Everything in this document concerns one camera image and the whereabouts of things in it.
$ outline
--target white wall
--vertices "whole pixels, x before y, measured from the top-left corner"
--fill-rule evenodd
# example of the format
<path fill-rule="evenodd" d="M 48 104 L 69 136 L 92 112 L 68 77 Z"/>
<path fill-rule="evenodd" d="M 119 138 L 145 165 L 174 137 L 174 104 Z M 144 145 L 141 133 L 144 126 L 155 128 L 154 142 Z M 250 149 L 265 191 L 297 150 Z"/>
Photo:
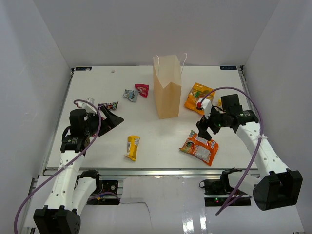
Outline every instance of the white wall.
<path fill-rule="evenodd" d="M 246 63 L 247 85 L 278 155 L 299 170 L 297 209 L 312 233 L 312 1 L 282 0 Z"/>
<path fill-rule="evenodd" d="M 48 151 L 70 69 L 32 0 L 0 0 L 0 34 L 0 233 L 11 234 Z"/>
<path fill-rule="evenodd" d="M 34 0 L 70 67 L 152 64 L 188 53 L 189 65 L 242 65 L 278 0 Z"/>

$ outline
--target white table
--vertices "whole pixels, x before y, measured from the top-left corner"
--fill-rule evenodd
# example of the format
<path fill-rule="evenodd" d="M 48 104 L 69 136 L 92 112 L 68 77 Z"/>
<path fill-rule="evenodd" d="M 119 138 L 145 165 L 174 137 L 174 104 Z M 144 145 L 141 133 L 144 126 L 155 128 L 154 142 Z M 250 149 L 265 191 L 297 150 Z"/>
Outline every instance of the white table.
<path fill-rule="evenodd" d="M 218 66 L 186 66 L 182 74 L 182 93 L 179 117 L 158 119 L 153 93 L 152 66 L 92 67 L 91 71 L 75 71 L 58 125 L 56 137 L 47 163 L 48 169 L 59 166 L 61 135 L 69 126 L 69 113 L 75 109 L 75 99 L 95 99 L 95 105 L 119 101 L 114 113 L 124 122 L 112 131 L 99 137 L 87 151 L 82 168 L 97 169 L 222 169 L 246 168 L 251 156 L 232 129 L 221 129 L 213 139 L 219 151 L 212 167 L 194 156 L 179 151 L 190 131 L 197 131 L 196 122 L 201 118 L 196 112 L 184 107 L 187 94 L 195 82 L 216 88 L 233 86 L 243 90 L 237 70 L 220 70 Z M 147 98 L 139 96 L 136 103 L 123 98 L 125 89 L 134 89 L 134 84 L 150 85 Z M 233 90 L 216 92 L 214 102 Z M 238 94 L 244 109 L 249 109 L 246 98 Z M 137 160 L 125 157 L 127 137 L 141 137 Z"/>

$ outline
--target yellow snack bag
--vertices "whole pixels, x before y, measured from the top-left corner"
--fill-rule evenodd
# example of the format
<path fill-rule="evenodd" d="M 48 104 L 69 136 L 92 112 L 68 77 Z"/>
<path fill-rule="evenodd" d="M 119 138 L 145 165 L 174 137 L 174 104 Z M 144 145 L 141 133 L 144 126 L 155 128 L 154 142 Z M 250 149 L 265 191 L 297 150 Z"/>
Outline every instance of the yellow snack bag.
<path fill-rule="evenodd" d="M 125 156 L 131 158 L 133 161 L 136 161 L 137 159 L 137 147 L 139 141 L 139 136 L 128 136 L 127 153 L 125 154 Z"/>
<path fill-rule="evenodd" d="M 187 100 L 184 104 L 186 108 L 191 109 L 192 111 L 196 111 L 197 113 L 200 113 L 201 115 L 204 115 L 203 110 L 196 109 L 196 104 L 200 98 L 203 98 L 206 94 L 208 94 L 212 88 L 209 88 L 205 85 L 195 83 L 190 91 L 190 93 L 187 95 Z M 213 101 L 215 96 L 215 92 L 211 93 L 207 99 L 209 99 L 211 102 Z"/>

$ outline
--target brown paper bag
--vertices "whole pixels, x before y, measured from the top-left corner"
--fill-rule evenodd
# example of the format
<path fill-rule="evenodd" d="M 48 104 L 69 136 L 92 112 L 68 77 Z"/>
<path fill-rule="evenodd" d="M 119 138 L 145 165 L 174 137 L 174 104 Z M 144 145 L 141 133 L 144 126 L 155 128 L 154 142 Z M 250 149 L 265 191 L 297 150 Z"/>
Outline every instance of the brown paper bag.
<path fill-rule="evenodd" d="M 181 66 L 176 55 L 154 57 L 154 96 L 158 117 L 179 116 Z"/>

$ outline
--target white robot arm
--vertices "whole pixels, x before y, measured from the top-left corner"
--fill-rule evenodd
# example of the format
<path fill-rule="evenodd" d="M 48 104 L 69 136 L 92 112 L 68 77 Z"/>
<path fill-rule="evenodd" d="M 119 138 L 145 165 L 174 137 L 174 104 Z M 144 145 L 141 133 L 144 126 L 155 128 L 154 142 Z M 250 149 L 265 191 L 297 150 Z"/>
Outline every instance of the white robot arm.
<path fill-rule="evenodd" d="M 261 144 L 254 161 L 260 178 L 246 175 L 238 187 L 239 190 L 252 196 L 262 210 L 296 204 L 302 184 L 300 172 L 291 171 L 276 154 L 267 138 L 260 136 L 260 124 L 257 117 L 251 110 L 242 110 L 238 95 L 223 96 L 221 101 L 222 111 L 218 111 L 208 99 L 204 99 L 201 104 L 201 99 L 198 101 L 197 106 L 204 109 L 204 116 L 196 124 L 199 130 L 198 136 L 211 140 L 212 137 L 207 132 L 207 128 L 216 134 L 221 127 L 230 127 L 244 142 L 251 155 L 261 137 Z M 221 180 L 223 184 L 226 184 L 226 189 L 233 189 L 242 175 L 243 172 L 240 170 L 225 170 Z"/>
<path fill-rule="evenodd" d="M 80 152 L 85 151 L 90 143 L 90 137 L 98 130 L 99 116 L 95 115 L 93 108 L 82 107 L 83 109 L 70 112 L 70 126 L 63 132 L 58 169 L 65 167 Z M 99 137 L 124 121 L 104 106 L 101 107 L 101 111 L 106 119 L 101 120 Z M 92 193 L 99 194 L 102 190 L 97 171 L 88 170 L 78 176 L 84 158 L 85 154 L 56 176 L 43 209 L 35 210 L 34 221 L 41 234 L 79 233 L 80 213 L 83 207 Z"/>

